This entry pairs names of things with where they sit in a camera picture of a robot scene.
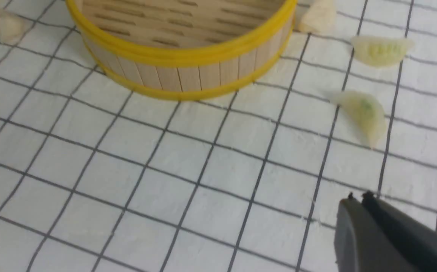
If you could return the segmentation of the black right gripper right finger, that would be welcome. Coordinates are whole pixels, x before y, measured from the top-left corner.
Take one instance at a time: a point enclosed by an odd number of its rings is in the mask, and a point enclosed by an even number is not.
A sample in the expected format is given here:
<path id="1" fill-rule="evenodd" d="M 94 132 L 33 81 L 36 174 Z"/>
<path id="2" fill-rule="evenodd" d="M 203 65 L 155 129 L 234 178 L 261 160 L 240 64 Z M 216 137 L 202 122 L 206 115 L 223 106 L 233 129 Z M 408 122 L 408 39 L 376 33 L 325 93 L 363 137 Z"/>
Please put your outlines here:
<path id="1" fill-rule="evenodd" d="M 408 263 L 420 272 L 437 272 L 437 253 L 434 248 L 381 208 L 379 200 L 371 191 L 362 195 L 361 204 Z"/>

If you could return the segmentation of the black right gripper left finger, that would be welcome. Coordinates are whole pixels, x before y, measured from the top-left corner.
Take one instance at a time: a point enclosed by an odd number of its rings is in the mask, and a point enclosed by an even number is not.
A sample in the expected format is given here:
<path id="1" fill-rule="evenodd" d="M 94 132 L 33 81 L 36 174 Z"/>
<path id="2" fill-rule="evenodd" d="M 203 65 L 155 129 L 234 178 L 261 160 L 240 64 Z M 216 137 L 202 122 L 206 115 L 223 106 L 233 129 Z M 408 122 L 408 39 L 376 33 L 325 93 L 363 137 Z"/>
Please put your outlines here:
<path id="1" fill-rule="evenodd" d="M 334 249 L 339 272 L 407 271 L 407 262 L 353 193 L 339 202 Z"/>

